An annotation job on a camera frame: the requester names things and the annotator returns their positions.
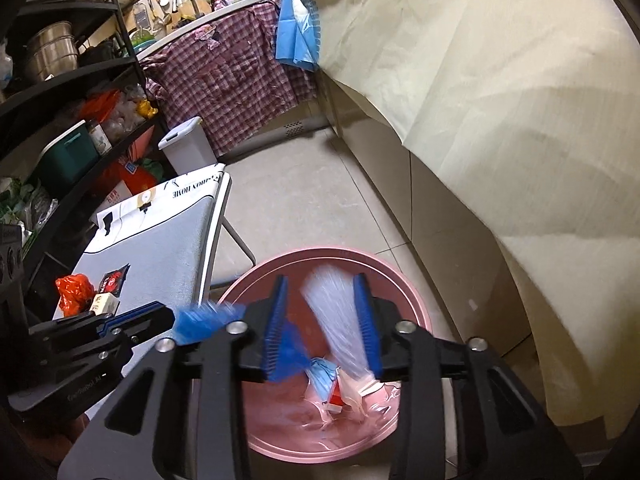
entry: green plastic bin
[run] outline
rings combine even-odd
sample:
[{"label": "green plastic bin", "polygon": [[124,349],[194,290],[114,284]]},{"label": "green plastic bin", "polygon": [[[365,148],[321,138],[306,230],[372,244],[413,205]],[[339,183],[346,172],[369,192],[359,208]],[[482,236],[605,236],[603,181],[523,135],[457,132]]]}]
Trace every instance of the green plastic bin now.
[{"label": "green plastic bin", "polygon": [[100,158],[84,121],[52,140],[40,153],[32,177],[53,198],[64,197]]}]

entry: checkered cloth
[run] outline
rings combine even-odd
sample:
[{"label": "checkered cloth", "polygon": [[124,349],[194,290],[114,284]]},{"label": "checkered cloth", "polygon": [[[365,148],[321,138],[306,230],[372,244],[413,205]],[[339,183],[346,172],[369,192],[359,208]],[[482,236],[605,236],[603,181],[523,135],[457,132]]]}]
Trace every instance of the checkered cloth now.
[{"label": "checkered cloth", "polygon": [[194,117],[216,156],[269,120],[316,97],[311,72],[276,61],[280,0],[233,12],[181,36],[140,63],[169,127]]}]

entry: cabinet door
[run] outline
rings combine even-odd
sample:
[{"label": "cabinet door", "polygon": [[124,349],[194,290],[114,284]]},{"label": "cabinet door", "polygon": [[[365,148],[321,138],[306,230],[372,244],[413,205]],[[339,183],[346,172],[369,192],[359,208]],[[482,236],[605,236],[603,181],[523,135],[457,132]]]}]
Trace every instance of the cabinet door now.
[{"label": "cabinet door", "polygon": [[531,330],[494,236],[415,156],[412,243],[462,339],[485,339],[504,354]]},{"label": "cabinet door", "polygon": [[385,124],[370,118],[336,85],[328,84],[337,115],[337,133],[367,173],[398,223],[411,233],[409,151]]}]

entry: bolt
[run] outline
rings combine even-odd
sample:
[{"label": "bolt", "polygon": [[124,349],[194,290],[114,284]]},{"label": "bolt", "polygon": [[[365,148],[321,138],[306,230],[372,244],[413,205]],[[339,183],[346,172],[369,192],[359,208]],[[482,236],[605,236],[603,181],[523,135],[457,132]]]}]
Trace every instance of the bolt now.
[{"label": "bolt", "polygon": [[415,323],[403,319],[396,323],[396,330],[401,334],[411,334],[412,332],[415,332]]},{"label": "bolt", "polygon": [[156,342],[156,350],[165,353],[170,352],[175,348],[175,341],[168,337],[162,338]]},{"label": "bolt", "polygon": [[487,342],[481,337],[473,337],[469,340],[469,348],[471,348],[474,352],[484,352],[489,345]]},{"label": "bolt", "polygon": [[234,335],[243,334],[247,328],[249,328],[249,326],[244,321],[232,321],[226,326],[226,331]]}]

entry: black snack packet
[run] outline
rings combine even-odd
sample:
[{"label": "black snack packet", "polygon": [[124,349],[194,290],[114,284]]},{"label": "black snack packet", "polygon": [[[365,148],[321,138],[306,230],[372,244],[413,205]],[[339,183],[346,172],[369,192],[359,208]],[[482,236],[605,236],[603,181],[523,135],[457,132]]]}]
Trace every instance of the black snack packet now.
[{"label": "black snack packet", "polygon": [[124,284],[124,280],[127,277],[127,272],[129,271],[129,267],[130,265],[127,264],[117,270],[107,272],[102,277],[102,281],[100,282],[100,286],[98,287],[98,294],[110,292],[116,298],[119,298],[120,291],[122,290],[122,285]]}]

